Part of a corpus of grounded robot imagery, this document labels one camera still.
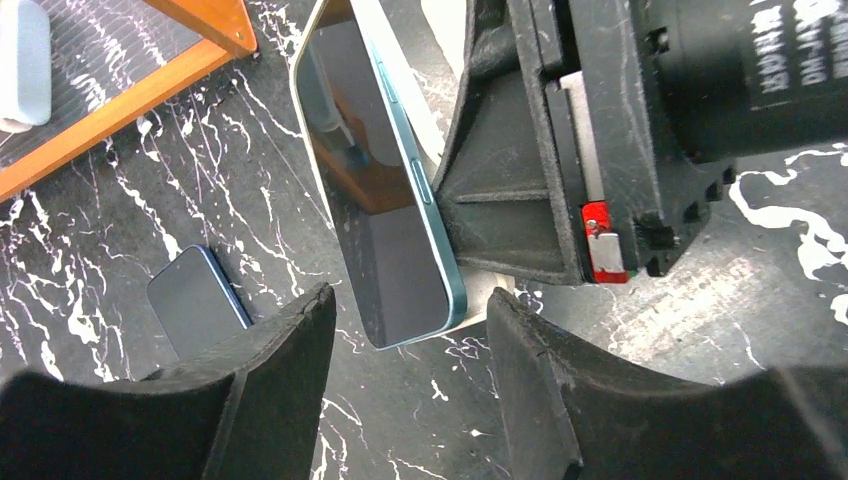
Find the phone side button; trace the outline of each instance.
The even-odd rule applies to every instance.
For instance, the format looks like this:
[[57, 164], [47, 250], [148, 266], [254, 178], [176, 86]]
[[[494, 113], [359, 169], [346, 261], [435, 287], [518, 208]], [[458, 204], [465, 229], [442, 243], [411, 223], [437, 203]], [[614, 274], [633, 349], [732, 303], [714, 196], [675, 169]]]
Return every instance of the phone side button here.
[[412, 166], [412, 175], [415, 177], [415, 184], [421, 193], [421, 200], [425, 204], [430, 205], [433, 202], [433, 196], [430, 194], [430, 185], [427, 183], [427, 175], [424, 174], [424, 167], [417, 158], [413, 158], [410, 165]]

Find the phone frame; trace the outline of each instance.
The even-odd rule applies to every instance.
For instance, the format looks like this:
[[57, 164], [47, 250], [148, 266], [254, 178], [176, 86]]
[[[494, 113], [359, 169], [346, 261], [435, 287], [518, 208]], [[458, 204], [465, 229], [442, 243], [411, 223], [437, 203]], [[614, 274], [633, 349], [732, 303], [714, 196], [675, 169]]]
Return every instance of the phone frame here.
[[[320, 0], [312, 10], [312, 14], [306, 23], [303, 30], [303, 39], [300, 42], [298, 50], [295, 52], [294, 59], [289, 70], [289, 84], [291, 86], [292, 100], [297, 114], [297, 119], [301, 127], [301, 131], [307, 132], [306, 118], [303, 114], [303, 108], [300, 102], [300, 95], [297, 91], [297, 73], [300, 61], [304, 57], [304, 48], [307, 45], [309, 38], [315, 33], [315, 26], [327, 6], [328, 0]], [[410, 121], [403, 107], [403, 98], [408, 98], [408, 95], [399, 95], [397, 89], [394, 88], [393, 78], [403, 77], [412, 74], [408, 70], [408, 65], [405, 59], [398, 61], [397, 55], [402, 53], [400, 48], [381, 48], [381, 43], [396, 44], [394, 32], [389, 26], [388, 19], [385, 16], [378, 0], [350, 0], [354, 18], [356, 19], [357, 29], [370, 60], [371, 71], [374, 74], [374, 79], [380, 90], [380, 96], [383, 100], [383, 106], [386, 109], [386, 114], [389, 118], [389, 123], [392, 125], [392, 131], [395, 140], [398, 144], [398, 150], [403, 159], [404, 171], [407, 174], [412, 192], [415, 197], [415, 203], [418, 211], [424, 221], [424, 227], [427, 231], [428, 240], [433, 252], [436, 265], [442, 280], [442, 286], [445, 289], [445, 294], [448, 301], [448, 315], [444, 325], [438, 330], [421, 335], [407, 341], [380, 347], [378, 350], [387, 350], [402, 345], [408, 345], [421, 340], [432, 338], [441, 335], [451, 330], [456, 330], [465, 326], [466, 313], [468, 309], [468, 298], [465, 289], [462, 275], [459, 271], [456, 258], [453, 254], [453, 249], [448, 240], [447, 231], [445, 230], [442, 221], [441, 213], [435, 203], [435, 195], [433, 194], [430, 183], [425, 178], [423, 182], [416, 179], [413, 171], [412, 163], [421, 162], [421, 152], [415, 142]], [[403, 78], [402, 83], [409, 83], [410, 79]], [[389, 90], [391, 89], [392, 97], [395, 101], [390, 100]], [[315, 159], [315, 153], [312, 147], [312, 141], [309, 135], [302, 135], [303, 141], [306, 144], [307, 155], [312, 166], [312, 173], [315, 177], [315, 182], [318, 185], [318, 190], [321, 194], [321, 199], [324, 202], [324, 208], [332, 217], [330, 212], [327, 195], [324, 192], [323, 181], [318, 170], [318, 163]], [[429, 203], [425, 203], [422, 195], [427, 195], [431, 199]]]

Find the smartphone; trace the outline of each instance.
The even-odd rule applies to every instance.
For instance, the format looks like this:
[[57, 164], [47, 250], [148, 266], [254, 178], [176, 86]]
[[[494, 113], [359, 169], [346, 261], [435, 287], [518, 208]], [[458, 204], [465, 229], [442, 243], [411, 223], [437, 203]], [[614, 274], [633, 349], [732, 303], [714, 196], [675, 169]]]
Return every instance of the smartphone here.
[[186, 248], [150, 280], [147, 300], [180, 359], [251, 325], [215, 256], [201, 245]]
[[467, 310], [421, 153], [393, 89], [397, 66], [380, 48], [397, 42], [387, 21], [373, 21], [384, 17], [377, 0], [321, 2], [292, 68], [313, 171], [365, 335], [380, 350], [456, 328]]

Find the phone screen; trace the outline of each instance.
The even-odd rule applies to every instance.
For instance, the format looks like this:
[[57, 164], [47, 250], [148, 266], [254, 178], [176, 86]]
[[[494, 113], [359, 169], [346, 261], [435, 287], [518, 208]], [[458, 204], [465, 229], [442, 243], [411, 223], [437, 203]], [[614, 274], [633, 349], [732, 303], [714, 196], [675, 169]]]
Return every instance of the phone screen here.
[[180, 359], [192, 358], [250, 325], [205, 247], [186, 248], [153, 277], [147, 299]]
[[419, 160], [401, 155], [382, 79], [344, 10], [326, 7], [309, 35], [297, 94], [365, 334], [386, 348], [441, 331], [450, 305], [404, 166]]

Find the red clip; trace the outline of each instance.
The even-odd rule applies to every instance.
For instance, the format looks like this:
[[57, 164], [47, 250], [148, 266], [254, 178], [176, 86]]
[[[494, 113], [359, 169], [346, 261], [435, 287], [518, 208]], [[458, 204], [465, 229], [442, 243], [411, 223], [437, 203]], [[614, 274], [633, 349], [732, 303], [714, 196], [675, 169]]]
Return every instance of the red clip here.
[[[613, 234], [606, 202], [593, 202], [583, 207], [583, 226], [586, 231], [586, 240], [590, 240], [590, 237], [594, 237], [594, 239], [597, 240], [600, 238], [601, 234]], [[618, 246], [617, 242], [614, 248], [617, 248], [617, 255], [620, 257], [621, 247]], [[596, 282], [627, 283], [627, 281], [630, 280], [630, 274], [626, 271], [610, 273], [604, 268], [596, 266], [598, 262], [594, 257], [597, 254], [598, 252], [592, 252], [592, 247], [590, 246], [589, 256], [592, 258], [592, 270], [595, 273]]]

